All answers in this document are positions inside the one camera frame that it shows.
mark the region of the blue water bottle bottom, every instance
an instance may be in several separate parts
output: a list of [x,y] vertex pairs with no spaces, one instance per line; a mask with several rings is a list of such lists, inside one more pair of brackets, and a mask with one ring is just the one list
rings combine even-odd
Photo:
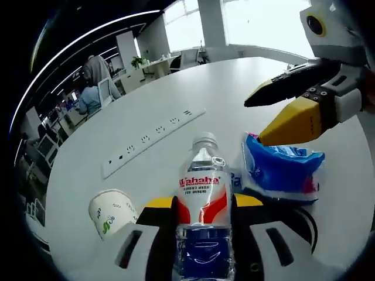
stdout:
[[229,228],[178,228],[176,266],[182,280],[233,280]]

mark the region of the white table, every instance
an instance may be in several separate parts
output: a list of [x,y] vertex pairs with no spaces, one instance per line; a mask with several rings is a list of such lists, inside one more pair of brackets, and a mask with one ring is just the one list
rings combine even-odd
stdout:
[[[87,209],[99,191],[117,188],[126,192],[138,211],[150,199],[172,194],[178,185],[178,168],[201,131],[216,135],[231,163],[240,151],[241,134],[260,133],[288,103],[243,106],[261,82],[286,66],[269,59],[244,58],[179,71],[113,102],[75,131],[55,158],[46,197],[46,231],[58,268],[63,272],[77,269],[98,254],[101,239]],[[206,113],[103,180],[101,164],[115,150],[189,108],[206,108]],[[319,228],[314,255],[345,268],[365,245],[373,218],[375,185],[369,147],[357,117],[305,146],[326,153],[326,182],[311,211]]]

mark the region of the paper cup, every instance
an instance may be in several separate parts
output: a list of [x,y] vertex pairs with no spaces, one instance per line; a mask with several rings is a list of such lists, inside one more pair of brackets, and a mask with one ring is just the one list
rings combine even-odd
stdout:
[[127,223],[136,223],[138,219],[130,198],[117,189],[104,190],[91,199],[88,214],[102,240]]

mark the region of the woman with headscarf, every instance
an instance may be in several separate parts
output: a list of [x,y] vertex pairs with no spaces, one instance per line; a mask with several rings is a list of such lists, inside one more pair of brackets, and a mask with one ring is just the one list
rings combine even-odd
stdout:
[[112,96],[115,99],[121,97],[120,92],[111,78],[108,63],[101,56],[88,57],[86,64],[83,66],[83,77],[94,85],[98,85],[101,80],[109,78]]

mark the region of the white power strip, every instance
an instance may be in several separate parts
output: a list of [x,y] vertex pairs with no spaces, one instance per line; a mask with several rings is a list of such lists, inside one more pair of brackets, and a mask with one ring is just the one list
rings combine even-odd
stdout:
[[204,113],[206,113],[205,109],[200,111],[185,110],[181,114],[173,116],[171,119],[156,126],[155,129],[135,138],[120,153],[112,155],[102,164],[103,178],[106,179],[138,154]]

